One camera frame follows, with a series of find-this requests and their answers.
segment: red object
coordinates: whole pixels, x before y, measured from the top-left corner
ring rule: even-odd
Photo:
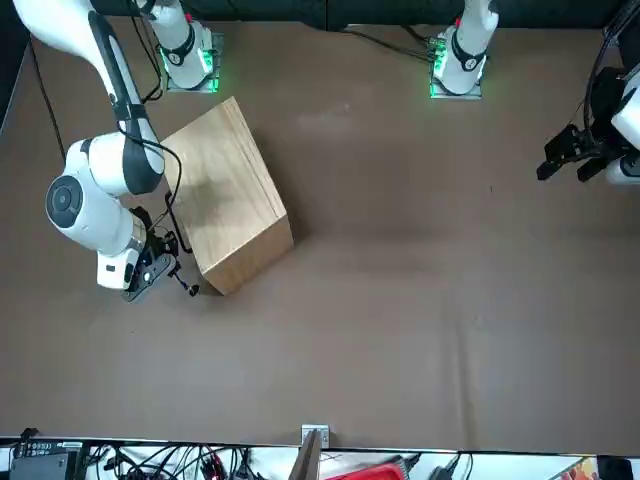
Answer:
[[[358,472],[332,477],[328,480],[407,480],[404,470],[394,463],[385,463]]]

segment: brown mat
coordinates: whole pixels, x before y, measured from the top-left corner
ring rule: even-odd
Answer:
[[[468,103],[430,101],[425,65],[361,39],[219,30],[221,92],[150,117],[164,138],[235,95],[296,248],[229,298],[100,289],[45,216],[61,162],[26,62],[0,139],[1,433],[296,443],[316,422],[353,447],[637,453],[640,190],[535,179],[600,33],[500,31]],[[65,142],[113,131],[92,67],[37,46]]]

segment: wooden box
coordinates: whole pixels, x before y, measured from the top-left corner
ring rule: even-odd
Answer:
[[[183,166],[174,210],[200,272],[220,293],[291,249],[287,212],[233,97],[162,143]],[[165,159],[173,188],[178,166]]]

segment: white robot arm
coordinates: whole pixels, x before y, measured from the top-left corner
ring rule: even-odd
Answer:
[[[194,27],[185,20],[179,1],[144,3],[161,46],[177,52],[176,83],[202,81],[206,72],[200,62],[192,61],[199,43],[189,40]],[[153,146],[156,135],[115,33],[89,0],[14,0],[14,4],[34,36],[90,62],[107,91],[118,132],[71,145],[62,175],[47,192],[46,211],[60,232],[97,252],[100,285],[126,290],[141,253],[155,237],[148,238],[152,236],[148,219],[124,208],[118,197],[153,191],[164,173],[163,152]]]
[[[440,35],[446,54],[434,77],[450,94],[469,93],[482,77],[498,18],[492,0],[465,0],[460,25],[451,25]]]
[[[611,183],[640,184],[640,66],[600,69],[609,46],[639,13],[637,0],[627,0],[607,25],[582,102],[584,128],[569,123],[547,142],[538,180],[581,162],[577,176],[582,182],[606,171]]]

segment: black cable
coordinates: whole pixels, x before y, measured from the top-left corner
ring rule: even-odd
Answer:
[[[164,145],[161,145],[157,142],[152,142],[151,140],[145,140],[144,138],[136,138],[133,135],[125,132],[122,127],[120,126],[120,123],[118,122],[118,131],[120,133],[122,133],[125,137],[129,138],[132,142],[137,143],[138,145],[141,145],[142,147],[144,147],[145,145],[148,145],[150,147],[154,147],[154,148],[159,148],[160,150],[163,150],[165,152],[167,152],[168,154],[170,154],[175,160],[176,163],[178,164],[178,178],[176,180],[176,186],[173,189],[173,195],[171,195],[171,200],[169,200],[169,204],[167,205],[167,209],[158,216],[158,218],[155,219],[155,221],[153,222],[153,224],[151,225],[150,230],[153,230],[155,228],[156,225],[158,225],[168,214],[169,211],[173,208],[173,204],[176,201],[176,196],[178,195],[178,190],[180,189],[180,181],[182,179],[182,161],[180,161],[180,157],[178,157],[178,154],[175,153],[173,150],[171,150],[170,148],[165,147]]]
[[[237,451],[234,449],[231,451],[231,464],[229,466],[229,479],[235,480],[236,468],[237,468]]]
[[[198,479],[198,468],[200,467],[200,457],[202,456],[202,447],[198,448],[198,461],[196,462],[196,470],[195,473],[193,474],[193,480],[197,480]]]
[[[254,479],[260,478],[259,475],[256,475],[255,472],[251,469],[251,465],[249,465],[249,448],[244,449],[244,454],[242,455],[242,459],[244,462],[245,468],[249,471],[249,473],[253,476]]]
[[[458,452],[455,458],[452,460],[451,464],[445,468],[445,470],[449,472],[449,475],[453,475],[453,472],[456,470],[456,467],[458,466],[458,462],[460,461],[461,455],[462,453]]]
[[[99,458],[99,460],[96,462],[96,477],[97,477],[97,480],[100,480],[100,459],[102,459],[102,457],[106,453],[106,452],[102,452],[103,447],[104,447],[104,445],[100,445],[98,447],[98,451],[96,452],[96,457]]]
[[[167,450],[169,450],[170,448],[173,447],[173,452],[168,453],[167,456],[165,458],[163,458],[162,462],[160,463],[160,465],[158,466],[154,466],[154,465],[149,465],[149,462],[151,462],[151,460],[153,460],[154,458],[156,458],[158,455],[160,455],[163,452],[166,452]],[[138,470],[139,472],[143,472],[142,468],[153,468],[155,469],[155,477],[159,477],[160,473],[165,473],[169,478],[171,478],[171,473],[169,471],[167,471],[164,467],[167,465],[167,463],[169,462],[169,459],[171,458],[171,456],[180,448],[180,446],[175,446],[175,445],[167,445],[163,448],[161,448],[160,450],[158,450],[157,452],[155,452],[153,455],[145,458],[141,463],[136,464],[133,460],[131,460],[131,458],[127,457],[128,461],[127,463],[129,463],[131,466],[129,467],[129,470],[127,470],[127,476],[129,475],[129,473],[131,473],[131,470]]]
[[[571,124],[571,122],[575,118],[576,114],[580,111],[580,107],[582,107],[582,105],[584,105],[584,99],[582,99],[580,101],[580,103],[578,104],[578,106],[576,107],[575,111],[573,112],[573,115],[571,115],[571,118],[569,118],[569,121],[567,122],[567,125]]]
[[[470,453],[469,454],[469,470],[467,470],[467,476],[465,477],[465,480],[469,480],[469,478],[471,477],[472,470],[473,470],[473,454]]]
[[[220,452],[222,450],[227,450],[228,447],[222,447],[222,448],[217,448],[213,451],[207,451],[205,453],[203,453],[202,455],[198,455],[197,458],[191,460],[189,463],[187,463],[184,467],[182,467],[182,469],[179,472],[175,473],[175,476],[177,477],[178,475],[182,474],[182,472],[184,472],[187,468],[189,468],[191,465],[193,465],[194,463],[196,463],[196,461],[198,460],[202,460],[203,458],[205,458],[207,455],[212,455],[214,452]]]
[[[142,31],[144,32],[144,36],[147,39],[147,42],[149,42],[149,48],[151,49],[152,52],[155,52],[157,49],[153,47],[153,43],[151,42],[151,36],[149,35],[149,31],[147,30],[147,26],[144,23],[144,20],[141,18],[141,23],[142,23]],[[146,103],[148,100],[159,100],[162,97],[163,89],[162,89],[162,71],[160,68],[160,63],[158,62],[158,57],[156,55],[151,55],[148,54],[149,57],[153,58],[153,61],[151,62],[154,65],[154,70],[156,71],[156,75],[158,77],[158,81],[156,82],[155,87],[153,88],[153,90],[151,90],[147,95],[145,95],[142,98],[142,103]]]
[[[418,32],[416,32],[413,27],[409,26],[409,25],[401,25],[402,29],[407,32],[409,35],[411,35],[411,38],[413,38],[416,42],[423,44],[424,42],[427,42],[429,40],[429,37],[425,37],[420,35]]]
[[[413,58],[417,58],[419,60],[422,60],[423,62],[430,62],[432,59],[429,57],[429,55],[423,55],[420,52],[416,52],[415,50],[411,50],[409,48],[404,48],[404,47],[398,47],[397,45],[393,45],[391,43],[388,43],[384,40],[381,40],[379,38],[376,38],[374,36],[368,35],[366,33],[362,33],[362,32],[358,32],[356,30],[342,30],[342,33],[347,33],[350,35],[354,35],[356,37],[360,37],[360,38],[364,38],[366,40],[369,40],[373,43],[376,43],[378,45],[380,45],[381,47],[385,47],[388,48],[390,50],[393,50],[394,52],[398,52],[398,53],[402,53],[404,55],[408,55],[410,57]]]
[[[131,1],[130,0],[124,0],[124,2],[125,2],[126,6],[127,6],[127,9],[129,11],[129,18],[131,18],[131,24],[133,25],[133,29],[136,32],[138,40],[140,41],[140,45],[142,46],[142,49],[144,50],[144,53],[147,56],[147,59],[149,60],[149,63],[151,64],[151,67],[153,68],[153,71],[156,74],[156,84],[155,84],[155,86],[151,89],[151,91],[148,94],[146,94],[141,99],[142,103],[145,104],[149,100],[158,100],[158,99],[160,99],[160,97],[162,97],[162,93],[163,92],[162,92],[162,76],[160,74],[160,64],[158,63],[158,59],[155,57],[155,55],[152,55],[150,53],[149,49],[147,48],[147,44],[142,39],[142,35],[140,34],[140,30],[138,28],[138,22],[136,22],[136,18],[134,16],[135,12],[131,8]],[[138,13],[138,15],[140,15],[140,19],[142,21],[142,30],[144,31],[144,36],[147,39],[147,42],[149,43],[149,47],[151,48],[151,51],[154,52],[155,50],[153,48],[153,42],[151,41],[151,37],[149,36],[149,31],[147,30],[147,26],[144,23],[144,19],[142,19],[142,15],[140,13],[140,9],[138,9],[137,13]],[[158,91],[160,91],[159,95],[154,97],[154,95]]]
[[[185,450],[184,455],[182,455],[182,458],[178,461],[178,463],[176,464],[176,469],[173,471],[173,478],[178,478],[178,475],[176,475],[176,472],[178,470],[180,470],[180,465],[183,465],[187,462],[187,458],[189,457],[189,454],[193,451],[195,447],[189,447]],[[184,478],[184,471],[185,469],[180,470],[180,473],[182,473],[183,478]]]
[[[62,155],[62,163],[66,163],[67,154],[64,150],[64,145],[62,144],[62,137],[60,137],[60,129],[58,128],[58,122],[56,121],[56,116],[53,113],[53,107],[51,107],[51,102],[49,101],[49,95],[47,95],[47,91],[44,88],[44,82],[42,81],[42,75],[40,74],[40,66],[38,65],[38,58],[36,57],[36,51],[33,48],[33,42],[31,41],[31,35],[29,35],[29,51],[31,52],[31,58],[33,59],[33,66],[36,71],[36,77],[38,78],[38,85],[40,86],[40,92],[42,93],[42,98],[44,98],[44,103],[47,105],[47,110],[49,110],[49,117],[51,118],[51,123],[53,124],[53,130],[56,133],[56,139],[58,140],[58,147],[60,148],[60,155]]]
[[[636,2],[635,0],[631,0],[629,4],[631,3],[636,3]],[[617,20],[617,21],[614,21],[615,24],[612,25],[611,30],[607,32],[607,35],[604,41],[602,42],[602,47],[600,48],[600,51],[598,52],[598,56],[596,57],[596,61],[594,62],[593,67],[591,68],[591,73],[589,74],[589,80],[587,81],[587,91],[585,93],[584,103],[582,108],[582,120],[584,122],[584,129],[587,132],[587,140],[599,153],[602,153],[602,150],[600,148],[600,145],[596,142],[595,138],[593,137],[593,132],[591,131],[591,122],[589,120],[590,112],[591,112],[590,108],[591,108],[591,95],[593,93],[593,85],[595,83],[595,79],[598,74],[598,71],[600,70],[600,64],[602,63],[604,55],[607,49],[609,48],[611,42],[614,40],[614,38],[617,37],[617,35],[621,31],[623,31],[627,27],[627,25],[629,25],[629,23],[638,15],[638,12],[640,12],[640,8],[635,8],[635,10],[631,9],[630,13],[625,18],[622,18],[621,20],[618,18],[619,16],[616,15],[616,18],[614,20]]]

